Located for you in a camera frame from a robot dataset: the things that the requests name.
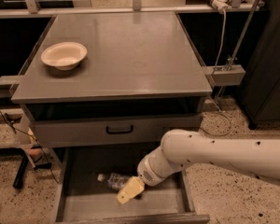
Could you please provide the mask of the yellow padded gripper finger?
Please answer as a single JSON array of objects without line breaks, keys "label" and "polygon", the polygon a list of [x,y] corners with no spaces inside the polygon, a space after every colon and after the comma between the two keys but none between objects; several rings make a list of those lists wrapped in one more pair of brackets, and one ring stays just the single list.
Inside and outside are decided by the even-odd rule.
[{"label": "yellow padded gripper finger", "polygon": [[145,183],[139,176],[132,176],[124,187],[119,191],[117,200],[120,204],[125,204],[145,190]]}]

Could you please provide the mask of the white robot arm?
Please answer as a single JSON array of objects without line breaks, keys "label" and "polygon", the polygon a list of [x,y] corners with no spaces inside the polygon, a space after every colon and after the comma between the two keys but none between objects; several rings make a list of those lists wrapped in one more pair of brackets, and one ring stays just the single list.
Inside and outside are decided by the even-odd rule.
[{"label": "white robot arm", "polygon": [[218,139],[171,130],[139,162],[137,175],[119,191],[117,200],[125,204],[145,186],[157,186],[196,163],[212,164],[280,186],[280,139]]}]

